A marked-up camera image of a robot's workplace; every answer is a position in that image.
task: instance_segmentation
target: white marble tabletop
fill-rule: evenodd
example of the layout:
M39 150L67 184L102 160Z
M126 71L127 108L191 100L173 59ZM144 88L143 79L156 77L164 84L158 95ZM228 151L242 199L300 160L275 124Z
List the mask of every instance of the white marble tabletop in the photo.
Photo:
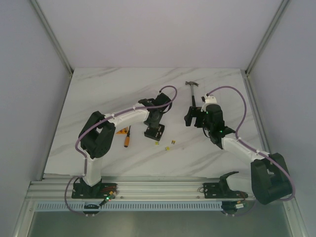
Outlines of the white marble tabletop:
M103 160L105 176L198 176L219 177L230 171L249 172L234 155L220 150L203 134L201 128L185 126L184 116L191 105L190 86L195 81L197 106L201 96L219 86L236 87L245 96L248 112L240 136L261 148L257 128L239 69L210 68L76 68L54 137L45 173L79 175L83 173L83 156L75 142L90 115L99 110L113 113L129 108L144 98L156 98L165 85L178 89L172 109L162 117L164 134L159 142L144 136L146 125L131 127L129 147L123 146L125 135L115 135ZM164 90L170 98L171 88ZM224 113L226 125L236 129L243 115L239 95L230 89L214 93Z

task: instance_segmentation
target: metal corner post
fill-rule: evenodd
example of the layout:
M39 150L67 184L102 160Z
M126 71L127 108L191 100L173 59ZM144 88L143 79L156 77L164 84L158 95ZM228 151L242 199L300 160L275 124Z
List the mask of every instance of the metal corner post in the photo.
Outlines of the metal corner post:
M256 52L254 53L254 55L252 56L252 59L246 69L246 75L250 75L252 69L254 68L255 64L257 63L261 53L263 52L265 46L267 45L269 39L271 38L271 36L273 35L275 29L277 28L283 14L286 11L286 8L288 7L288 5L290 4L291 0L282 0L278 10L276 11L276 14L274 15L267 31L265 32L261 42L259 43Z
M54 48L55 48L60 60L64 64L64 66L67 69L67 71L68 71L68 73L70 75L70 78L71 78L72 75L73 75L74 70L70 66L68 58L67 58L65 52L63 51L62 47L60 46L60 44L59 44L59 42L58 42L53 30L51 29L51 27L50 27L45 15L44 15L42 9L41 9L38 1L37 0L30 0L30 2L31 2L31 5L32 5L33 9L37 13L41 23L43 24L43 26L44 26L44 28L46 30L46 33L47 33L51 43L53 44L53 46L54 46Z

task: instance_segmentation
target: screwdriver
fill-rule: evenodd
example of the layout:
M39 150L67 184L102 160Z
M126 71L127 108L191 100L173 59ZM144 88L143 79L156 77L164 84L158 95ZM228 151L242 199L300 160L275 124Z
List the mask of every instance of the screwdriver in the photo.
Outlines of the screwdriver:
M125 138L124 147L128 147L129 144L130 127L128 128L127 136Z

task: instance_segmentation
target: hammer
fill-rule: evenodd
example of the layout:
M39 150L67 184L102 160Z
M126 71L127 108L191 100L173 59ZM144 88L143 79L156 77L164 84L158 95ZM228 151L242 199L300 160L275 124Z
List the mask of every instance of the hammer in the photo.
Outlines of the hammer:
M195 107L196 106L196 100L194 98L193 85L198 86L198 84L196 82L194 82L194 81L186 81L186 85L190 85L191 86L192 106Z

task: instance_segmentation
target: ventilation grille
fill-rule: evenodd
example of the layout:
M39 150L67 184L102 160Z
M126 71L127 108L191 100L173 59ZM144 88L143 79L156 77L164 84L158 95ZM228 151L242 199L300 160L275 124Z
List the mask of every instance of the ventilation grille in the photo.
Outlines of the ventilation grille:
M99 202L69 201L68 205L76 211L84 211L87 204ZM113 201L105 204L99 211L221 211L221 201ZM36 211L68 211L63 201L39 201Z

